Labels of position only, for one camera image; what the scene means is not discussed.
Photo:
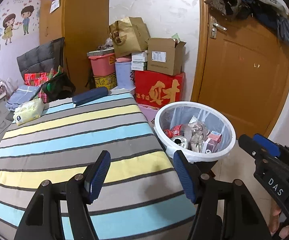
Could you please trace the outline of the red milk can front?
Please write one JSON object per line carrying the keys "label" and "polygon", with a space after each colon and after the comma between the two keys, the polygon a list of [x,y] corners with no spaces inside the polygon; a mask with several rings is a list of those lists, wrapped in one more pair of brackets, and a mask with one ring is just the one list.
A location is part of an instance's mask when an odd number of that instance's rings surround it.
{"label": "red milk can front", "polygon": [[189,149],[190,144],[189,141],[182,135],[176,135],[174,137],[172,137],[171,141],[175,144],[177,144],[178,146],[184,148],[184,149]]}

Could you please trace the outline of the red milk can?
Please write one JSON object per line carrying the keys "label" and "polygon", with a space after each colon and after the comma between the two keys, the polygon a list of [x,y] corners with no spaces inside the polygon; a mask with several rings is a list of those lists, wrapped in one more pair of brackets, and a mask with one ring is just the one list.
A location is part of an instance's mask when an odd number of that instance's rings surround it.
{"label": "red milk can", "polygon": [[183,132],[181,131],[181,127],[182,125],[176,125],[172,127],[171,129],[165,129],[163,132],[168,138],[172,139],[175,136],[183,135]]}
{"label": "red milk can", "polygon": [[184,148],[184,149],[189,149],[190,144],[189,141],[182,135],[176,135],[174,137],[172,137],[171,141],[175,144],[177,144],[178,146]]}

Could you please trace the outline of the clear cola bottle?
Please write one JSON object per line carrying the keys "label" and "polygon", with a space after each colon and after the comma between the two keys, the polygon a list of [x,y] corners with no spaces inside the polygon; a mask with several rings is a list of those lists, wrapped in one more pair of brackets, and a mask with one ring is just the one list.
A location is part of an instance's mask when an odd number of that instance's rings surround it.
{"label": "clear cola bottle", "polygon": [[190,150],[201,153],[202,142],[206,140],[209,129],[202,121],[187,124],[184,128],[184,137],[189,141]]}

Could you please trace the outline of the white trash bin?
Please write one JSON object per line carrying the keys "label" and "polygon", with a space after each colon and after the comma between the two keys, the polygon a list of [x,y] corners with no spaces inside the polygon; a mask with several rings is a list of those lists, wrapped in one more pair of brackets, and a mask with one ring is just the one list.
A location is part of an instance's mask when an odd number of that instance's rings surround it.
{"label": "white trash bin", "polygon": [[181,150],[190,163],[222,159],[236,143],[229,120],[196,102],[179,101],[162,107],[155,116],[154,131],[168,157]]}

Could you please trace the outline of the striped tablecloth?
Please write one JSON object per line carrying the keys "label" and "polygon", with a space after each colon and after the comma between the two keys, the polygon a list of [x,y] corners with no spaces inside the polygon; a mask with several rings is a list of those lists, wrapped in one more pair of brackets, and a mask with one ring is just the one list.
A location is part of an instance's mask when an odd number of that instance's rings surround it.
{"label": "striped tablecloth", "polygon": [[46,105],[0,142],[0,239],[13,239],[41,182],[68,181],[102,151],[111,165],[88,206],[99,239],[186,239],[195,207],[134,97],[120,92],[76,107]]}

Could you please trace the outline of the navy glasses case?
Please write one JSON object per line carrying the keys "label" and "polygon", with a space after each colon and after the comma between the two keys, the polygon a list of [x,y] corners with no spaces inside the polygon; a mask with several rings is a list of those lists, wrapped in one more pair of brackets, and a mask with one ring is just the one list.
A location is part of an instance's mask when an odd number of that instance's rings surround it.
{"label": "navy glasses case", "polygon": [[109,90],[106,87],[99,87],[83,92],[81,94],[75,95],[72,98],[72,102],[75,106],[80,106],[85,103],[103,98],[109,94]]}

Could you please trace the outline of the wooden door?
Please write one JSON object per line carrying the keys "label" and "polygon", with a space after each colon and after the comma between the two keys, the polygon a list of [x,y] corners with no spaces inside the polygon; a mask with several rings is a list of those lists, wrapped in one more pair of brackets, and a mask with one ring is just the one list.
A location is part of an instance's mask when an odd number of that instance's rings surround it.
{"label": "wooden door", "polygon": [[[191,100],[226,116],[237,135],[268,137],[289,92],[289,46],[254,18],[228,21],[204,1]],[[211,16],[227,28],[216,39]]]}

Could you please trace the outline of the tissue pack yellow green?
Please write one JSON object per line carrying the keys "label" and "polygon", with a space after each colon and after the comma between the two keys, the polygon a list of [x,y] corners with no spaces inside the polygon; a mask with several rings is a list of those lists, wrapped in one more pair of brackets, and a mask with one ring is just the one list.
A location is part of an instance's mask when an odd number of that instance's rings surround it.
{"label": "tissue pack yellow green", "polygon": [[23,125],[29,121],[35,120],[42,116],[44,110],[44,102],[41,98],[37,98],[23,103],[14,112],[13,119],[17,126]]}

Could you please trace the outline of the red gift box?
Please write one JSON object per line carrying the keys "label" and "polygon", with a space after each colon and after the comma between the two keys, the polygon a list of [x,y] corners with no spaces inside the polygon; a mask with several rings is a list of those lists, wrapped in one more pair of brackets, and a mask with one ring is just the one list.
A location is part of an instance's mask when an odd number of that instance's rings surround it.
{"label": "red gift box", "polygon": [[135,71],[135,99],[139,104],[161,108],[182,100],[185,73],[170,76],[158,72]]}

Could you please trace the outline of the yellow tin box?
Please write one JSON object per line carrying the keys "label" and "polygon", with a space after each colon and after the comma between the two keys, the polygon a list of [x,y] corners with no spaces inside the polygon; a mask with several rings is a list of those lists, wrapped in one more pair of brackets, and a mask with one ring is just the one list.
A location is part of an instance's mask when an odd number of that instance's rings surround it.
{"label": "yellow tin box", "polygon": [[94,76],[95,87],[106,87],[108,90],[111,90],[117,87],[117,77],[116,73],[112,73],[107,76]]}

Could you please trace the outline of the folded blue blanket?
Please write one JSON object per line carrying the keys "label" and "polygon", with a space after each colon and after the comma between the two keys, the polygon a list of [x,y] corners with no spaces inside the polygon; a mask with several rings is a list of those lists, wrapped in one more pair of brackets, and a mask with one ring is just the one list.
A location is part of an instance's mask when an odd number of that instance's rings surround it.
{"label": "folded blue blanket", "polygon": [[21,85],[6,102],[9,111],[15,111],[21,104],[31,101],[40,91],[40,86]]}

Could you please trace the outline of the light blue round container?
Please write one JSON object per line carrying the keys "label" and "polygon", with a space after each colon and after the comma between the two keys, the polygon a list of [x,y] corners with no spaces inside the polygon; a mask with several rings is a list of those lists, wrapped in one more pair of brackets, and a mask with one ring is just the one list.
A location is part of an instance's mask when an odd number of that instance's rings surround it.
{"label": "light blue round container", "polygon": [[131,69],[131,61],[116,62],[115,68],[118,88],[133,89],[135,84],[134,73]]}

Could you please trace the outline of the pink plastic bucket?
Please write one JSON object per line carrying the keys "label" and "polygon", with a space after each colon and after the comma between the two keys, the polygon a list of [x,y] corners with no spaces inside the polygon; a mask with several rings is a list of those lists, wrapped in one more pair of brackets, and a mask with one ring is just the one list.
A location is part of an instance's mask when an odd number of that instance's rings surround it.
{"label": "pink plastic bucket", "polygon": [[102,56],[89,56],[94,76],[108,76],[115,72],[116,57],[114,53]]}

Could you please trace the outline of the red plaid blanket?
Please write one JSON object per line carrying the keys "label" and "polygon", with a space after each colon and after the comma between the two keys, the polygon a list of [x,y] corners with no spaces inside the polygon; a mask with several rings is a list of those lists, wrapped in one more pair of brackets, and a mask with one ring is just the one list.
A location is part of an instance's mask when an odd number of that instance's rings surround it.
{"label": "red plaid blanket", "polygon": [[26,73],[25,74],[25,85],[28,86],[36,86],[40,87],[38,92],[37,98],[41,98],[44,103],[50,102],[49,96],[44,92],[42,85],[45,84],[47,81],[53,79],[57,75],[60,75],[64,72],[62,66],[59,66],[57,70],[53,68],[50,70],[49,73],[40,72],[40,73]]}

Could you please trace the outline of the stacked white small boxes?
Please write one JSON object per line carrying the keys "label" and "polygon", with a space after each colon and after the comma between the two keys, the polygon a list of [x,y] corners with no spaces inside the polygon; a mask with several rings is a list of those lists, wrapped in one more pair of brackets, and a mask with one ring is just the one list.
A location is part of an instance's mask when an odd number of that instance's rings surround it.
{"label": "stacked white small boxes", "polygon": [[147,70],[148,53],[143,51],[131,54],[131,70],[144,71]]}

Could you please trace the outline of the open cardboard box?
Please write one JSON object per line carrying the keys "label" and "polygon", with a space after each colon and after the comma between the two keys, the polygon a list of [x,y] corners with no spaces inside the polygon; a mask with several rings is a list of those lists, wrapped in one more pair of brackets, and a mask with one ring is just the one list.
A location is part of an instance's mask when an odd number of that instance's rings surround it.
{"label": "open cardboard box", "polygon": [[172,38],[149,38],[147,70],[170,76],[180,74],[185,45]]}

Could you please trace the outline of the grey cushioned chair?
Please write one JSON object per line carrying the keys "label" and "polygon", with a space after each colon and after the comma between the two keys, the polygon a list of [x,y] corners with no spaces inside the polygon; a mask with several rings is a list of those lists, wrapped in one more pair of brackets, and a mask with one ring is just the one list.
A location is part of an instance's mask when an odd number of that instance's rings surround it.
{"label": "grey cushioned chair", "polygon": [[51,69],[57,70],[63,66],[65,38],[57,38],[37,46],[17,57],[20,74],[49,73]]}

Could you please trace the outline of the brown paper bag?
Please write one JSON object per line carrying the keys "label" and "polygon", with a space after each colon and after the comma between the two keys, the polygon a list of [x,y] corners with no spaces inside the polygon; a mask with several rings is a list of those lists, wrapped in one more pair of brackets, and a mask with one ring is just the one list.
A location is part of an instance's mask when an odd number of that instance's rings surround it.
{"label": "brown paper bag", "polygon": [[115,56],[124,57],[148,49],[148,28],[141,17],[125,17],[108,26]]}

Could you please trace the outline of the dark bag on door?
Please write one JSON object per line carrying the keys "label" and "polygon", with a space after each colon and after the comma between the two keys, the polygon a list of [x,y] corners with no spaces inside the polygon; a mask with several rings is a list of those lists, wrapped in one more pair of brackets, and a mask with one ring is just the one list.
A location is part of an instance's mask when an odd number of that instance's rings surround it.
{"label": "dark bag on door", "polygon": [[204,3],[228,21],[245,20],[251,14],[250,7],[242,0],[205,0]]}

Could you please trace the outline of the wooden wardrobe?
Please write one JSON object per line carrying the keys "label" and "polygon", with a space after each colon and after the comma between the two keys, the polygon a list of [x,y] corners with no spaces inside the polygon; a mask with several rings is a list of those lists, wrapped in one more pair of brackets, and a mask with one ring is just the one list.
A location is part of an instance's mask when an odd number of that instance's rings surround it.
{"label": "wooden wardrobe", "polygon": [[109,0],[60,0],[50,11],[51,0],[41,0],[39,41],[63,37],[63,68],[76,87],[76,93],[89,90],[91,61],[87,53],[108,38]]}

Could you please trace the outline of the cartoon couple wall sticker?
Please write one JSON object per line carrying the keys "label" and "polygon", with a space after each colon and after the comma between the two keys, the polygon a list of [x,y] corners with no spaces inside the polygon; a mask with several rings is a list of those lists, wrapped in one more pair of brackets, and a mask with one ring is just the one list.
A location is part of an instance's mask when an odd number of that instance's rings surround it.
{"label": "cartoon couple wall sticker", "polygon": [[32,5],[28,5],[22,8],[20,12],[22,21],[16,22],[15,13],[9,14],[4,18],[2,22],[2,26],[4,28],[2,40],[4,40],[4,44],[6,46],[12,43],[13,32],[15,30],[18,30],[20,27],[23,30],[23,35],[29,34],[30,18],[33,12],[34,12],[34,7]]}

